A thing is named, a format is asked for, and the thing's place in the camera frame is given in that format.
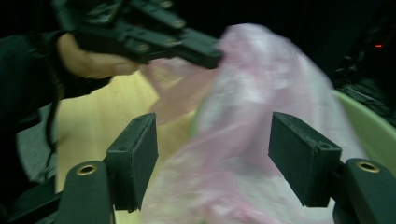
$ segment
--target metal bolt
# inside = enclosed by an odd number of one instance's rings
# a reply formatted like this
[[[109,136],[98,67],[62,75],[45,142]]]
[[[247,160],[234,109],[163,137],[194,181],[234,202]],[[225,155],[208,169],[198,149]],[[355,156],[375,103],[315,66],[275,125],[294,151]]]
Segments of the metal bolt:
[[[90,175],[93,172],[95,172],[96,170],[97,170],[97,167],[95,165],[88,164],[88,165],[80,167],[77,170],[77,175]]]
[[[356,162],[356,165],[361,168],[363,171],[365,172],[369,172],[369,173],[379,173],[381,171],[381,169],[379,169],[378,166],[367,162],[367,161],[358,161]]]
[[[160,6],[163,8],[169,8],[172,6],[172,2],[171,1],[164,1],[160,3]]]
[[[166,46],[174,46],[176,44],[175,39],[167,39],[165,40],[165,45]]]
[[[174,21],[173,25],[176,28],[182,28],[182,27],[184,27],[186,25],[186,22],[184,22],[184,21]]]
[[[149,48],[149,45],[147,45],[147,44],[141,44],[141,45],[138,45],[137,47],[136,47],[136,49],[138,50],[138,51],[145,51],[145,50],[147,50]]]

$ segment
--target black sleeve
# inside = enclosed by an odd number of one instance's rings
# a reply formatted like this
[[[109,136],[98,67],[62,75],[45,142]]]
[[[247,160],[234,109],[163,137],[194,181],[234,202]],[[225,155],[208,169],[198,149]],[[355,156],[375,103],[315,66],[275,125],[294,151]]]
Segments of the black sleeve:
[[[44,39],[51,46],[49,58],[64,85],[64,98],[89,94],[105,86],[109,78],[74,77],[63,68],[55,47],[61,34],[45,34]],[[55,98],[46,60],[24,35],[0,39],[0,135],[14,132],[21,119]]]

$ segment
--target light green bowl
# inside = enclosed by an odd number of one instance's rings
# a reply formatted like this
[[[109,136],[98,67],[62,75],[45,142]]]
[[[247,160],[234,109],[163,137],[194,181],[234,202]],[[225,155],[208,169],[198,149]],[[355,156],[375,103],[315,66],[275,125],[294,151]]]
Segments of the light green bowl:
[[[335,91],[371,160],[386,166],[396,176],[396,129],[375,112],[349,96]]]

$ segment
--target human hand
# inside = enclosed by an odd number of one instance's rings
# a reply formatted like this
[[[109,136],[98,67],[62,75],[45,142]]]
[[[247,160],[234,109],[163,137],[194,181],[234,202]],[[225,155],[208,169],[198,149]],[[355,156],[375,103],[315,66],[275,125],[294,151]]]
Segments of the human hand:
[[[58,39],[57,49],[64,67],[77,77],[131,75],[139,66],[138,63],[118,55],[80,49],[71,34],[64,34]]]

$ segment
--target pink plastic bag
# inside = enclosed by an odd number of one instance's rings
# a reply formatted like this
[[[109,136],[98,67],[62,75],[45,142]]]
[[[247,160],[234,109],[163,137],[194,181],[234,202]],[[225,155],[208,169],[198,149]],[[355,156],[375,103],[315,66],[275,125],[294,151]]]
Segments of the pink plastic bag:
[[[219,47],[225,57],[197,115],[196,135],[148,189],[142,223],[333,223],[333,202],[302,207],[267,156],[279,111],[342,147],[342,160],[366,158],[330,82],[288,39],[259,25],[230,27]]]

